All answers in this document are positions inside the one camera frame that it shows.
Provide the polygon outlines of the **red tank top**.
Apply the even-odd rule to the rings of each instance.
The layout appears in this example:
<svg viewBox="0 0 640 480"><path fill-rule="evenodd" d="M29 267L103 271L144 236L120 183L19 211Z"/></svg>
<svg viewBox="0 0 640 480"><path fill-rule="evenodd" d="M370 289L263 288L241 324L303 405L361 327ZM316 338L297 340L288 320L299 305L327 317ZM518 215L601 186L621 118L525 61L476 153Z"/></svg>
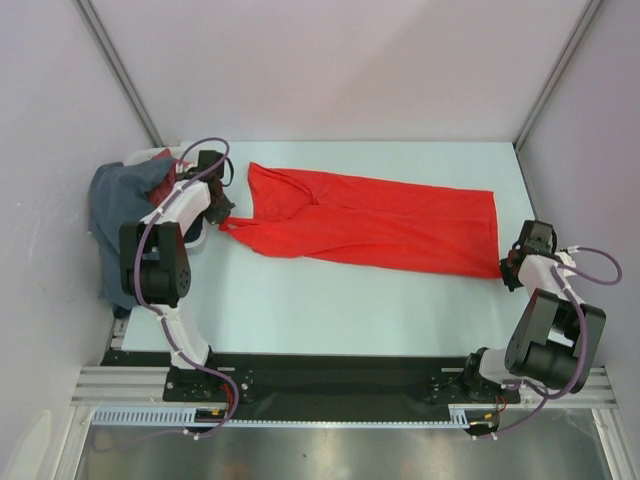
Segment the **red tank top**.
<svg viewBox="0 0 640 480"><path fill-rule="evenodd" d="M490 191L250 165L250 218L221 226L277 258L309 257L395 270L497 279Z"/></svg>

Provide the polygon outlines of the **grey-blue tank top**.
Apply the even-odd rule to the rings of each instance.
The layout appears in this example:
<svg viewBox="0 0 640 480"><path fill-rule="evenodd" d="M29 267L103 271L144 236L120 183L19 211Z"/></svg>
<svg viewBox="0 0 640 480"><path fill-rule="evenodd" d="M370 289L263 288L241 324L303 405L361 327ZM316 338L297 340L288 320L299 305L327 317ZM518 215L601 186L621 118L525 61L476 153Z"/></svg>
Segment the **grey-blue tank top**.
<svg viewBox="0 0 640 480"><path fill-rule="evenodd" d="M133 165L113 162L100 166L89 187L88 230L96 240L103 269L99 296L124 317L136 305L133 296L121 286L119 229L137 222L154 210L147 194L156 188L173 168L173 159L151 159Z"/></svg>

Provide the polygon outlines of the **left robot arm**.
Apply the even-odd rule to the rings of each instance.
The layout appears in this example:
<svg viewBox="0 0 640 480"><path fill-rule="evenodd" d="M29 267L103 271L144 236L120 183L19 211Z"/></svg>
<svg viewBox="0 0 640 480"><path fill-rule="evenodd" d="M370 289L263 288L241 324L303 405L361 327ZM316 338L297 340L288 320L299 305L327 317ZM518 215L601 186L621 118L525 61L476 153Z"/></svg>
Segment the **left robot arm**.
<svg viewBox="0 0 640 480"><path fill-rule="evenodd" d="M171 364L190 369L186 387L197 398L214 397L220 374L207 366L210 346L199 332L195 314L180 305L191 284L189 254L203 246L208 228L223 224L235 205L224 189L234 178L225 154L201 150L189 162L170 149L154 160L168 160L167 175L145 193L151 210L119 228L121 285L153 313L169 345Z"/></svg>

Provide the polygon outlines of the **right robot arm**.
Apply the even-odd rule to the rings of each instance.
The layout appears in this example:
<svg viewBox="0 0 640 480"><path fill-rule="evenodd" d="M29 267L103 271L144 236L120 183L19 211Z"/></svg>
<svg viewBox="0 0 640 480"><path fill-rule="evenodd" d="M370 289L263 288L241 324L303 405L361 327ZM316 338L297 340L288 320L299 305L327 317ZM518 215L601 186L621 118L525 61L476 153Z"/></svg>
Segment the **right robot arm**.
<svg viewBox="0 0 640 480"><path fill-rule="evenodd" d="M461 388L473 401L496 390L531 388L545 399L582 390L606 323L605 312L582 299L571 285L577 276L599 285L621 280L597 279L579 270L573 256L586 247L560 249L552 225L526 220L499 267L504 285L523 288L528 303L503 349L481 348L466 360Z"/></svg>

